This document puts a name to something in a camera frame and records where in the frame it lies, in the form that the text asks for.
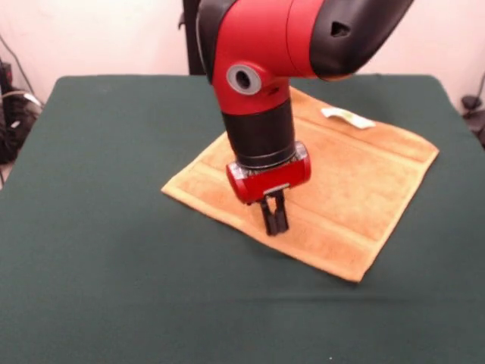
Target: towel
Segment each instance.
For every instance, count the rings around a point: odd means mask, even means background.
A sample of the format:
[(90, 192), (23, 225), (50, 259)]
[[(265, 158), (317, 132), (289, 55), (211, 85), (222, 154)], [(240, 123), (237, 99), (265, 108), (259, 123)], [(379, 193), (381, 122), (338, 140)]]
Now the towel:
[(325, 102), (290, 90), (296, 139), (311, 156), (311, 180), (286, 190), (289, 231), (266, 234), (259, 204), (236, 199), (225, 175), (234, 160), (227, 135), (161, 191), (301, 263), (361, 282), (439, 154), (421, 136), (375, 121), (358, 129), (326, 118)]

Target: dark green table surface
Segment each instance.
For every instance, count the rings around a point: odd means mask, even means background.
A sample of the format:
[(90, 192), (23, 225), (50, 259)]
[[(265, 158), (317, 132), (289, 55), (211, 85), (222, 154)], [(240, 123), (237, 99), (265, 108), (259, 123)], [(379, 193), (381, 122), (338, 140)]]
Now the dark green table surface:
[(441, 150), (360, 285), (160, 193), (223, 131), (205, 78), (64, 78), (0, 192), (0, 363), (483, 364), (485, 153), (440, 83), (293, 85)]

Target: towel tag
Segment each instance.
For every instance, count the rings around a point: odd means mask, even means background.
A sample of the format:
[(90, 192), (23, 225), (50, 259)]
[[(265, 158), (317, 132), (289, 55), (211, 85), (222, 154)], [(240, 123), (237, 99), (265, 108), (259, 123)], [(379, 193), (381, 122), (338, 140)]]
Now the towel tag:
[(376, 124), (373, 121), (342, 108), (322, 108), (321, 112), (326, 118), (330, 118), (332, 116), (341, 118), (358, 129), (364, 130), (371, 127), (376, 127)]

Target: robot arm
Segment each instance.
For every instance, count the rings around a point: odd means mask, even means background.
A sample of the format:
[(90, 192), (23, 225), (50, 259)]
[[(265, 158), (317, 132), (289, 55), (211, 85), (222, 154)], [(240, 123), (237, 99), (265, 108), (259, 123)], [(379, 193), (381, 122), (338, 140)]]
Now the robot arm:
[(354, 74), (412, 2), (202, 0), (199, 52), (236, 156), (227, 177), (241, 202), (261, 204), (269, 235), (289, 228), (283, 191), (311, 177), (308, 151), (295, 141), (289, 79)]

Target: gray circular joint cap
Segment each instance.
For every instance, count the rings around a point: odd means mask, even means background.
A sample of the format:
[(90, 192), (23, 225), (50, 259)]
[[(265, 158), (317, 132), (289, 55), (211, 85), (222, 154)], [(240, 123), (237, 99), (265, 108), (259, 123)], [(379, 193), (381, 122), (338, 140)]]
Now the gray circular joint cap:
[(236, 64), (228, 70), (227, 82), (242, 95), (255, 95), (261, 89), (258, 72), (243, 64)]

